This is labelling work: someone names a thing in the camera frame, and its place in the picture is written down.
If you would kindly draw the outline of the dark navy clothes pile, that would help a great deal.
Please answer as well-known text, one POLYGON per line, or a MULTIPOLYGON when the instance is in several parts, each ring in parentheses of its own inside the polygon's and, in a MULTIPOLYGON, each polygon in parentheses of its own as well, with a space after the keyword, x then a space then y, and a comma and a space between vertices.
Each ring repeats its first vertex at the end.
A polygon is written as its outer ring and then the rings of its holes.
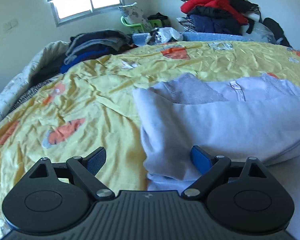
POLYGON ((187 16, 199 33, 241 35, 242 24, 226 10, 198 5, 187 16))

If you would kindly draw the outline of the folded dark clothes stack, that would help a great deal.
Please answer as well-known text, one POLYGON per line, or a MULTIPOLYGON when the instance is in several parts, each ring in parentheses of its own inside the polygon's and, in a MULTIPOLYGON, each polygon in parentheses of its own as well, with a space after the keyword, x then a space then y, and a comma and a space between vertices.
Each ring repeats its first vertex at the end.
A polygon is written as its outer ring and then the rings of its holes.
POLYGON ((132 47, 132 38, 117 30, 106 29, 78 34, 70 38, 69 48, 65 53, 60 72, 64 74, 82 61, 98 59, 109 54, 120 54, 132 47))

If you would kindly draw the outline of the black backpack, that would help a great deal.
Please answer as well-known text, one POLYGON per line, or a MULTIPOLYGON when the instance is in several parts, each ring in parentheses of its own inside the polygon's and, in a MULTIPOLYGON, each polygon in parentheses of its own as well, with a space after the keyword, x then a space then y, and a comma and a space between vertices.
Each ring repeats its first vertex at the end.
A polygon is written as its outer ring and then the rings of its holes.
POLYGON ((267 17, 263 20, 263 24, 274 34, 276 44, 289 48, 292 47, 288 42, 283 29, 275 20, 267 17))

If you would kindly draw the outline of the floral white cushion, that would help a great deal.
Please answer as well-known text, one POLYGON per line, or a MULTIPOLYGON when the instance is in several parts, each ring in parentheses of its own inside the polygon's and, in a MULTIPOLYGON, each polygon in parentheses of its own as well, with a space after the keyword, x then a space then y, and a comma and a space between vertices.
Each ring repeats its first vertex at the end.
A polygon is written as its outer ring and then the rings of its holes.
POLYGON ((152 25, 144 15, 143 10, 139 8, 137 2, 128 5, 121 5, 118 6, 118 8, 128 24, 141 24, 146 32, 152 30, 152 25))

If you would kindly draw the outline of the light blue knitted blanket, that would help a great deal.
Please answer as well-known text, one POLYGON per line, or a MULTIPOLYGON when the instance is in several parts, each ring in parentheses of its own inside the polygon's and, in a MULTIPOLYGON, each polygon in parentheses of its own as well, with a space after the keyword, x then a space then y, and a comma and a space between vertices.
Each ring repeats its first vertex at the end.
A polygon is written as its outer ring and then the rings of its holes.
MULTIPOLYGON (((214 34, 214 33, 192 33, 180 32, 183 36, 183 41, 250 41, 248 38, 238 35, 214 34)), ((148 33, 130 34, 132 41, 138 47, 146 44, 148 33)))

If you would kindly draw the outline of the red puffer jacket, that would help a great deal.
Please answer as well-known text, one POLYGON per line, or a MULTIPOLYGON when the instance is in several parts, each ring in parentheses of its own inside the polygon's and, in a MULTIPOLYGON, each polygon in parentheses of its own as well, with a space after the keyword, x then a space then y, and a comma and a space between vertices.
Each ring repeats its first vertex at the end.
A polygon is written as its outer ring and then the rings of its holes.
POLYGON ((208 7, 213 9, 221 9, 227 11, 239 24, 246 25, 248 23, 240 12, 230 5, 229 0, 188 0, 181 7, 180 10, 184 14, 189 15, 190 11, 197 6, 208 7))

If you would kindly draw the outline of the window with metal frame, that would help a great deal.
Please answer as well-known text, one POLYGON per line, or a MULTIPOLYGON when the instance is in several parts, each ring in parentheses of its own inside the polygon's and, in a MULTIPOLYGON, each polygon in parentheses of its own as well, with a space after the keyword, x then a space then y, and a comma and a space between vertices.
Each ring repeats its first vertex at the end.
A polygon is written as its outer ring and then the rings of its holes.
POLYGON ((53 0, 52 12, 57 26, 116 9, 123 0, 53 0))

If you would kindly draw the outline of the yellow carrot-print bed cover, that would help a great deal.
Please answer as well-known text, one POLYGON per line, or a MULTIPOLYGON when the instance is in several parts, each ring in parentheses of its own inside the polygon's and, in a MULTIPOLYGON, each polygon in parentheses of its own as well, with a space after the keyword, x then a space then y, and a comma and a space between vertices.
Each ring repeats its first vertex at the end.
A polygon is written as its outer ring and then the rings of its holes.
POLYGON ((144 190, 145 153, 132 90, 191 73, 226 81, 267 73, 300 87, 300 51, 259 42, 175 42, 142 46, 73 66, 0 122, 0 239, 7 233, 2 202, 41 157, 64 162, 103 146, 98 178, 114 191, 144 190))

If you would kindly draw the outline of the green plastic chair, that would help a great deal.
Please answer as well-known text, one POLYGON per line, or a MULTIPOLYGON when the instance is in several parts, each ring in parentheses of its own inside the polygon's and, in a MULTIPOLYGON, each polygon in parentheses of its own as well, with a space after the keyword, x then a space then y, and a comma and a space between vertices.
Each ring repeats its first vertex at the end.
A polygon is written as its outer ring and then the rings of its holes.
MULTIPOLYGON (((130 28, 133 33, 145 33, 146 32, 143 24, 141 24, 141 23, 128 24, 123 16, 121 16, 120 20, 121 20, 121 23, 125 27, 130 28)), ((151 29, 163 27, 161 20, 149 20, 149 23, 152 26, 151 29)))

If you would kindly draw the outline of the white plastic bag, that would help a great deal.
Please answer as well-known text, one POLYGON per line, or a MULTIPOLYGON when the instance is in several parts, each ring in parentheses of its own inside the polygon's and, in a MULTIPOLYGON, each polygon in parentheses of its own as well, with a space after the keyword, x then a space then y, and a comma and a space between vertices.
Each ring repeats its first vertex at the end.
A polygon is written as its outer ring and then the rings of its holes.
POLYGON ((150 32, 149 44, 183 41, 183 35, 172 27, 155 28, 150 32))

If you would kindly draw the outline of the light lavender long-sleeve top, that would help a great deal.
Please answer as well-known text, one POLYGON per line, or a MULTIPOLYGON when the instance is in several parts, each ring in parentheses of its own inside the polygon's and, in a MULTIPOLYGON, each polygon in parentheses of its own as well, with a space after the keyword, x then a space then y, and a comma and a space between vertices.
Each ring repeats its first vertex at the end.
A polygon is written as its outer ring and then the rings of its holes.
POLYGON ((186 73, 133 99, 151 191, 183 191, 200 176, 194 145, 233 161, 257 157, 295 203, 288 232, 300 239, 300 88, 268 74, 204 82, 186 73))

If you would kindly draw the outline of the grey plastic-wrapped bundle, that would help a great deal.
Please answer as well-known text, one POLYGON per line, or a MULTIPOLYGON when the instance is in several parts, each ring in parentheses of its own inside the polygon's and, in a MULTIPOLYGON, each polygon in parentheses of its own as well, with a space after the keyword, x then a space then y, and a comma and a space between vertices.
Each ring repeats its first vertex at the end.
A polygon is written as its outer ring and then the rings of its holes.
POLYGON ((260 22, 250 21, 249 24, 241 26, 241 33, 249 41, 276 43, 273 32, 260 22))

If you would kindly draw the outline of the white printed quilt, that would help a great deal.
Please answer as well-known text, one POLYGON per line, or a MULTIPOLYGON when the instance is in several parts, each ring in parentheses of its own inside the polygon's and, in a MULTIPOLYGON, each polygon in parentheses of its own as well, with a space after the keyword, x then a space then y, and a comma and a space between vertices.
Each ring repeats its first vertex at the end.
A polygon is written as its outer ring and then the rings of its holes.
POLYGON ((0 122, 15 102, 30 88, 32 77, 46 64, 57 59, 69 48, 68 42, 56 41, 46 45, 0 92, 0 122))

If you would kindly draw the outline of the white wall switch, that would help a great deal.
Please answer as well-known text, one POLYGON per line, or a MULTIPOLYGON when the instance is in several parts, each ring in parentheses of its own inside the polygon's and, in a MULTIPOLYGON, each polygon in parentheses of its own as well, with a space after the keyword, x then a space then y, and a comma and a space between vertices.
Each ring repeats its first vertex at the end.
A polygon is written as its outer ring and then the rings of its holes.
POLYGON ((4 23, 4 25, 2 26, 2 29, 4 32, 7 32, 17 26, 18 26, 18 20, 12 19, 11 21, 4 23))

